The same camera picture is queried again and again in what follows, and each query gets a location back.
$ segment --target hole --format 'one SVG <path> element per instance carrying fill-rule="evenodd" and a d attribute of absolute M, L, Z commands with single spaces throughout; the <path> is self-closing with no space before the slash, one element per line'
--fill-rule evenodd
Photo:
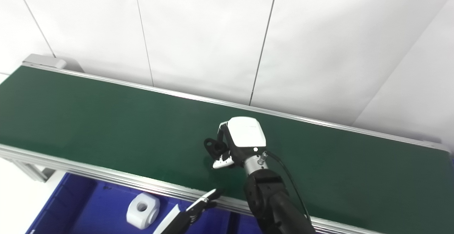
<path fill-rule="evenodd" d="M 148 206 L 143 202 L 140 202 L 139 204 L 137 204 L 137 210 L 139 210 L 140 212 L 145 211 L 147 207 Z"/>

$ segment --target robotic hand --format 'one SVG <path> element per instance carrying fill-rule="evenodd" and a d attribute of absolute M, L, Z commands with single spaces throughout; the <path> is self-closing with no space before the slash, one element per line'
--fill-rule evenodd
<path fill-rule="evenodd" d="M 309 215 L 300 213 L 290 202 L 282 177 L 268 169 L 266 139 L 256 119 L 231 118 L 220 124 L 217 139 L 207 138 L 204 145 L 215 160 L 214 169 L 245 169 L 248 177 L 244 192 L 264 234 L 315 234 Z"/>
<path fill-rule="evenodd" d="M 181 211 L 176 204 L 157 226 L 153 234 L 185 233 L 200 218 L 203 211 L 216 206 L 217 203 L 213 200 L 218 199 L 221 194 L 221 189 L 212 189 L 192 203 L 185 211 Z"/>

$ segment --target white block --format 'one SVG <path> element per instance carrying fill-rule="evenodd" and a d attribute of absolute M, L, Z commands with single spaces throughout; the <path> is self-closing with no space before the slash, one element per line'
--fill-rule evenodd
<path fill-rule="evenodd" d="M 160 204 L 158 198 L 142 192 L 129 204 L 126 221 L 139 229 L 145 229 L 156 219 Z"/>

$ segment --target conveyor leg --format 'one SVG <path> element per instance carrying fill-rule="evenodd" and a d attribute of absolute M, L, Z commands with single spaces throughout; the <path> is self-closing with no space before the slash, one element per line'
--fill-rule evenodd
<path fill-rule="evenodd" d="M 44 169 L 40 171 L 35 165 L 24 163 L 18 160 L 10 160 L 14 165 L 26 173 L 31 179 L 39 182 L 46 182 L 55 172 L 53 169 Z"/>

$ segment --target black cable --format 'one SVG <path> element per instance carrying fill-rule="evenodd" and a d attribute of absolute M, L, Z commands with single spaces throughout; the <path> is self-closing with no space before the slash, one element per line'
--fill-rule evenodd
<path fill-rule="evenodd" d="M 300 200 L 301 206 L 303 207 L 303 210 L 304 210 L 304 213 L 306 215 L 306 218 L 312 224 L 311 216 L 309 216 L 308 209 L 304 205 L 304 202 L 303 202 L 303 200 L 302 200 L 302 198 L 300 196 L 300 192 L 298 191 L 297 185 L 295 184 L 295 181 L 293 180 L 292 175 L 290 174 L 290 171 L 287 169 L 287 167 L 284 165 L 282 160 L 277 155 L 275 155 L 274 153 L 272 153 L 270 151 L 266 151 L 266 154 L 271 156 L 271 158 L 273 158 L 275 161 L 277 161 L 282 166 L 282 168 L 285 170 L 285 172 L 287 173 L 287 176 L 290 179 L 290 182 L 292 183 L 293 188 L 295 189 L 295 192 L 297 193 L 298 199 Z"/>

